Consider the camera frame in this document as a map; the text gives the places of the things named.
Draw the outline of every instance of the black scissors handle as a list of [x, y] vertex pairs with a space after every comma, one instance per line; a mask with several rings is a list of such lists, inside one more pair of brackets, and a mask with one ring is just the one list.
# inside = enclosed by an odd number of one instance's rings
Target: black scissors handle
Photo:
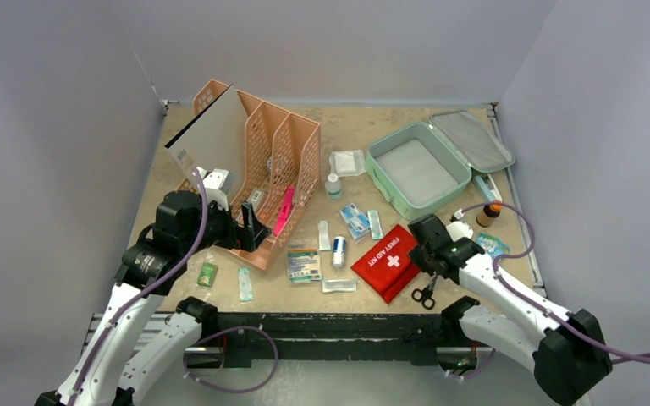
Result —
[[435, 300], [432, 298], [432, 290], [429, 288], [415, 289], [412, 291], [412, 299], [422, 303], [422, 307], [432, 310], [435, 307]]

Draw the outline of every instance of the black tool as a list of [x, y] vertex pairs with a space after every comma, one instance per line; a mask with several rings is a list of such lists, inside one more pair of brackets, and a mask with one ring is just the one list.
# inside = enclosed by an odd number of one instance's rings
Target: black tool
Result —
[[[208, 205], [206, 231], [198, 249], [216, 245], [218, 247], [253, 252], [270, 235], [270, 228], [258, 221], [253, 205], [241, 204], [243, 225], [239, 225], [231, 214], [230, 207], [221, 207], [216, 201]], [[121, 259], [116, 281], [143, 289], [169, 272], [193, 244], [198, 234], [198, 225], [203, 212], [201, 197], [188, 190], [170, 192], [156, 209], [156, 221], [143, 228], [136, 243], [128, 248]], [[181, 269], [155, 294], [167, 295], [176, 279], [185, 273]]]
[[439, 275], [435, 275], [424, 289], [415, 289], [412, 291], [412, 299], [422, 303], [422, 307], [427, 310], [432, 310], [435, 307], [436, 302], [432, 298], [432, 294], [435, 291], [435, 284], [437, 283], [438, 277]]

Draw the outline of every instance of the mint green suitcase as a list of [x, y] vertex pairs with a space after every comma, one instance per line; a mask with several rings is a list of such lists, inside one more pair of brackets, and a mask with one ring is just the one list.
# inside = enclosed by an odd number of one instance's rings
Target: mint green suitcase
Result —
[[365, 168], [386, 201], [415, 220], [459, 196], [472, 169], [491, 173], [515, 162], [512, 153], [467, 111], [430, 116], [375, 141]]

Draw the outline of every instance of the white backdrop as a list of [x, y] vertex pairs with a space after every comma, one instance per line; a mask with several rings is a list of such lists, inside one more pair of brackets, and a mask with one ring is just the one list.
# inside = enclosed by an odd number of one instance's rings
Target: white backdrop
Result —
[[112, 0], [161, 98], [494, 102], [554, 0]]
[[[650, 351], [650, 2], [559, 0], [498, 111], [548, 293]], [[592, 404], [650, 404], [650, 365]]]
[[0, 0], [0, 405], [75, 365], [161, 117], [107, 0]]

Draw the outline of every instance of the scissors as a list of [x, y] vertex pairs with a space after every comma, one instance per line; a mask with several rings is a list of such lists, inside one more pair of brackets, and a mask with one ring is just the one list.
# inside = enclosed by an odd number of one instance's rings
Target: scissors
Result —
[[437, 284], [438, 275], [435, 275], [430, 283], [424, 289], [415, 289], [412, 291], [412, 299], [416, 302], [422, 303], [422, 307], [427, 310], [432, 310], [435, 307], [435, 299], [432, 298], [432, 294], [435, 290], [435, 284]]

